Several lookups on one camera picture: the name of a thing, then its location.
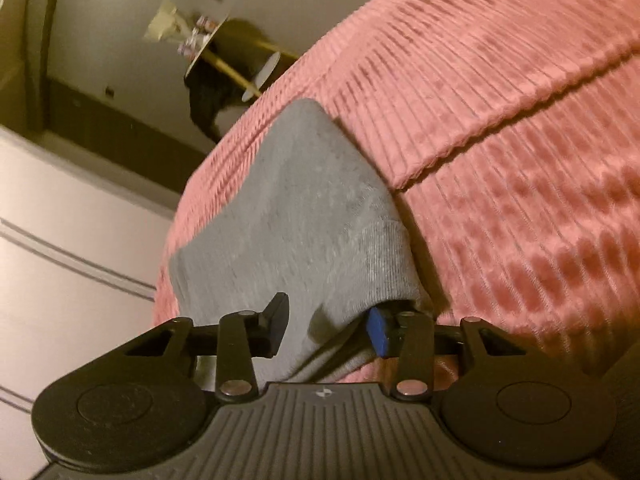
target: striped fabric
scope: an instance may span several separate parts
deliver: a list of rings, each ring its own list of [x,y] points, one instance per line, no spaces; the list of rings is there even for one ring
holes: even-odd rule
[[[640,328],[640,0],[373,0],[191,177],[166,263],[238,192],[280,111],[316,99],[378,169],[440,323],[481,316],[601,372]],[[388,378],[373,362],[348,380]],[[441,372],[450,376],[447,367]]]

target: white cabinet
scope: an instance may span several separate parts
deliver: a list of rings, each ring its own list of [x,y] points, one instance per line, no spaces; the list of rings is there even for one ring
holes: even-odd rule
[[[170,216],[0,128],[0,478],[46,465],[30,400],[145,332]]]

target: white logo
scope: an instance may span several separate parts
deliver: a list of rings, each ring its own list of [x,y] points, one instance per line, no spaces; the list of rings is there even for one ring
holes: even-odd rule
[[[334,394],[334,391],[330,390],[329,388],[323,388],[322,390],[316,391],[316,395],[323,399],[331,397],[333,394]]]

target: gray ribbed plate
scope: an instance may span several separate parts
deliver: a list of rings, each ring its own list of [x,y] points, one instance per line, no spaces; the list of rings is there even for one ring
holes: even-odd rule
[[[51,465],[42,480],[98,478]],[[225,406],[191,448],[121,480],[612,480],[595,462],[516,472],[458,447],[430,410],[376,384],[272,384],[250,404]]]

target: pink blanket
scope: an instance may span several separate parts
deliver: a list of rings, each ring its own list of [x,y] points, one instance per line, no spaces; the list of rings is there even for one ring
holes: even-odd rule
[[[309,97],[394,193],[440,323],[480,316],[603,371],[640,327],[638,2],[369,2],[191,177],[155,322],[178,315],[169,257],[238,192],[279,112]]]

